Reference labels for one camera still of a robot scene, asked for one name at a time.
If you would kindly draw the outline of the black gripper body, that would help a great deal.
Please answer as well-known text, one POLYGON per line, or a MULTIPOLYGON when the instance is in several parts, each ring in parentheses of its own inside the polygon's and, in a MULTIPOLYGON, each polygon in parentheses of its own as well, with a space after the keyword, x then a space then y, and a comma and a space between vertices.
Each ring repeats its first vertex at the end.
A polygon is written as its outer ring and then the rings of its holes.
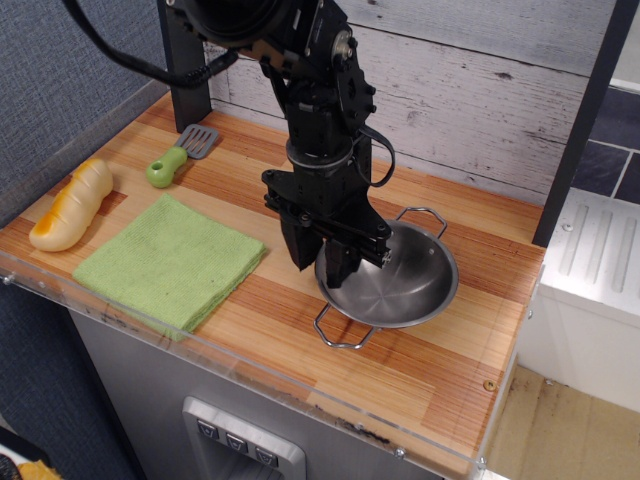
POLYGON ((277 212, 310 212, 326 240, 355 247, 361 258, 381 267, 390 255, 391 228, 372 207, 364 180, 353 165, 326 173, 295 166, 262 173, 266 206, 277 212))

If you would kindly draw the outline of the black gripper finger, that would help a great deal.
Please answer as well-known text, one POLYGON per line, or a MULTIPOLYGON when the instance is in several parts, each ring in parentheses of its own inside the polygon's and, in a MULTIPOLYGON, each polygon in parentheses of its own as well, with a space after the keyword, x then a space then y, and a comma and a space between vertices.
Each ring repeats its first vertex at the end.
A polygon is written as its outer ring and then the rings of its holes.
POLYGON ((342 283, 360 266, 359 251, 338 240, 325 243, 326 284, 329 288, 340 288, 342 283))
POLYGON ((315 220, 316 216, 310 212, 280 211, 281 231, 291 260, 300 271, 316 261, 325 242, 315 220))

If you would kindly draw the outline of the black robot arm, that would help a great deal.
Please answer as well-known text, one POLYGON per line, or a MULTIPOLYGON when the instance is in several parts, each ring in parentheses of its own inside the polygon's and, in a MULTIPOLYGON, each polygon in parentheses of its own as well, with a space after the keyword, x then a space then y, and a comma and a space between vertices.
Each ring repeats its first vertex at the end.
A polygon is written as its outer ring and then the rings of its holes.
POLYGON ((170 1, 184 28, 226 49, 215 68, 239 56, 260 64, 288 125, 289 171, 267 170, 266 205, 277 212, 292 261, 322 255, 327 285, 339 288, 362 261, 383 266, 391 229, 368 191, 372 144, 389 141, 367 126, 375 88, 359 66, 358 43, 333 1, 170 1))

